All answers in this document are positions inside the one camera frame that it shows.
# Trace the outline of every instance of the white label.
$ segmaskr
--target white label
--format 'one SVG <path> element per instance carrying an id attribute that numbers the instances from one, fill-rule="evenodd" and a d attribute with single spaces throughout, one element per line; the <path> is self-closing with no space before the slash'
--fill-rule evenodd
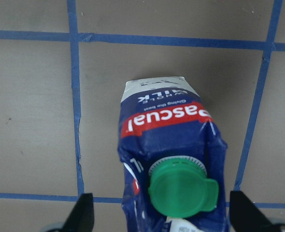
<path id="1" fill-rule="evenodd" d="M 123 163 L 123 165 L 125 166 L 125 168 L 128 170 L 128 172 L 132 175 L 132 177 L 137 181 L 137 178 L 133 172 L 133 170 L 130 168 L 130 166 L 127 163 Z"/>
<path id="2" fill-rule="evenodd" d="M 195 93 L 197 96 L 197 92 L 186 82 L 185 78 L 182 76 L 171 76 L 171 77 L 155 77 L 155 78 L 146 78 L 146 79 L 140 79 L 140 80 L 133 80 L 128 81 L 125 85 L 125 90 L 121 99 L 121 102 L 123 102 L 126 98 L 129 96 L 154 89 L 154 93 L 151 95 L 145 95 L 140 96 L 138 98 L 138 102 L 146 102 L 146 101 L 154 101 L 154 100 L 160 100 L 165 97 L 178 95 L 178 94 L 186 94 L 185 90 L 173 90 L 172 92 L 164 91 L 164 92 L 158 92 L 156 91 L 159 88 L 182 88 L 189 92 Z"/>
<path id="3" fill-rule="evenodd" d="M 142 164 L 139 161 L 137 161 L 134 158 L 132 158 L 132 159 L 129 160 L 129 162 L 135 164 L 135 166 L 136 166 L 136 168 L 137 168 L 139 173 L 141 173 L 143 171 L 143 166 L 142 166 Z"/>
<path id="4" fill-rule="evenodd" d="M 171 221 L 171 229 L 169 232 L 204 232 L 194 226 L 191 222 L 182 218 L 167 217 L 166 222 Z"/>

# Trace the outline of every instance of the pascual logo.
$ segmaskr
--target pascual logo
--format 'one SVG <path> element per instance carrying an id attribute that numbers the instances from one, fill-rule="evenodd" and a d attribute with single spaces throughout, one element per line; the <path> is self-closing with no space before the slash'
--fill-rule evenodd
<path id="1" fill-rule="evenodd" d="M 171 92 L 169 90 L 165 90 L 164 92 L 156 92 L 152 94 L 147 94 L 143 97 L 138 97 L 138 102 L 142 102 L 143 104 L 148 103 L 149 101 L 160 100 L 163 98 L 168 98 L 172 96 L 176 96 L 179 94 L 187 94 L 185 90 L 173 89 Z"/>
<path id="2" fill-rule="evenodd" d="M 144 131 L 198 120 L 200 123 L 212 121 L 210 114 L 199 102 L 137 113 L 123 122 L 121 138 L 141 136 Z"/>

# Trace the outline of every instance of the green cap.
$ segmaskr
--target green cap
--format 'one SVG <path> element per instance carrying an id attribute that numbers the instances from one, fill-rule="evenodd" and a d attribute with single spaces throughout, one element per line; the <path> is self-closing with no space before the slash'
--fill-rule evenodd
<path id="1" fill-rule="evenodd" d="M 219 186 L 207 178 L 202 165 L 183 158 L 158 163 L 151 172 L 148 189 L 154 208 L 173 218 L 188 218 L 200 211 L 214 210 Z"/>

